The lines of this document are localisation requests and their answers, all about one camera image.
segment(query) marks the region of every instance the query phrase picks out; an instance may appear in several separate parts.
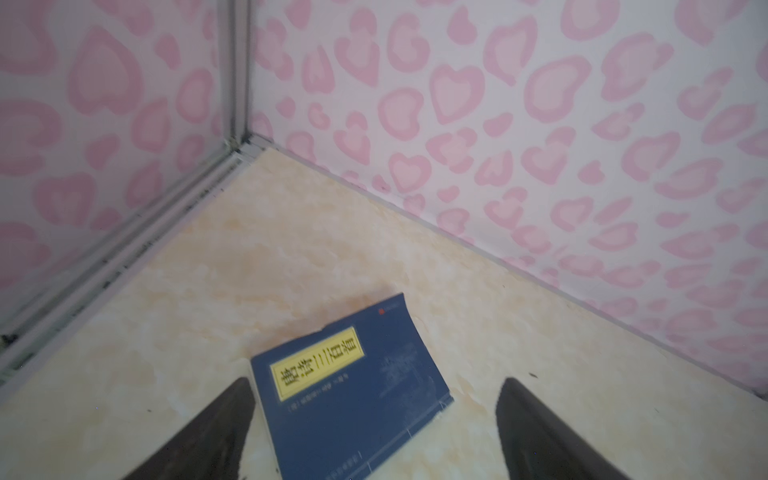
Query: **floor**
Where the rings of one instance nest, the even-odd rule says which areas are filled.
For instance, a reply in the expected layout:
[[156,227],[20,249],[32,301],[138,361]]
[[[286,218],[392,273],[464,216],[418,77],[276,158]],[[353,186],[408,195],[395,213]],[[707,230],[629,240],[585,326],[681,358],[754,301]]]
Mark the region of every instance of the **floor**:
[[[404,292],[455,403],[371,478],[507,478],[519,378],[645,478],[768,478],[768,403],[269,151],[0,406],[0,477],[122,478],[248,359]],[[241,476],[278,478],[266,426]]]

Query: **blue book cover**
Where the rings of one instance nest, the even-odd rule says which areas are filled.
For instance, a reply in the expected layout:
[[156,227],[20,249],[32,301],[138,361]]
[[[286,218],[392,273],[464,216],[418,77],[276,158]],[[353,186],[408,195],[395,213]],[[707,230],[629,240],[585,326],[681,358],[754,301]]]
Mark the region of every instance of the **blue book cover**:
[[402,293],[251,366],[283,480],[365,478],[453,402]]

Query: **table surface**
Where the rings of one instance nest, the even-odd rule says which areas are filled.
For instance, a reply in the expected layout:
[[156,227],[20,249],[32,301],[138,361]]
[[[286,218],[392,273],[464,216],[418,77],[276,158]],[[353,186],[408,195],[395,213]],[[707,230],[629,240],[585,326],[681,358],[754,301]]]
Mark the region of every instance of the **table surface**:
[[[0,477],[122,478],[251,356],[400,291],[455,403],[370,478],[507,478],[509,376],[635,480],[768,478],[768,403],[276,151],[0,406]],[[260,410],[240,474],[279,478]]]

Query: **beige marble surface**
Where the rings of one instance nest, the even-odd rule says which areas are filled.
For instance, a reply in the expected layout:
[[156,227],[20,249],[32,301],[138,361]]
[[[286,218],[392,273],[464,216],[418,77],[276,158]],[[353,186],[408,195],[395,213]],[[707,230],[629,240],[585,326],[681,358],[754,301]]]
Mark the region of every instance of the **beige marble surface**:
[[[636,480],[768,478],[768,403],[275,151],[0,406],[0,478],[121,478],[253,354],[399,291],[456,402],[371,478],[506,478],[507,376]],[[241,474],[275,467],[257,412]]]

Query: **wallpaper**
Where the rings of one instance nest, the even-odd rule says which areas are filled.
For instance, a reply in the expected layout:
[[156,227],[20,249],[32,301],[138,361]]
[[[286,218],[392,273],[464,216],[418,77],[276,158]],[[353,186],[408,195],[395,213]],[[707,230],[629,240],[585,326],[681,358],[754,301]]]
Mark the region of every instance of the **wallpaper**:
[[0,2],[0,311],[221,143],[215,0]]
[[274,0],[255,22],[256,132],[768,386],[768,3]]

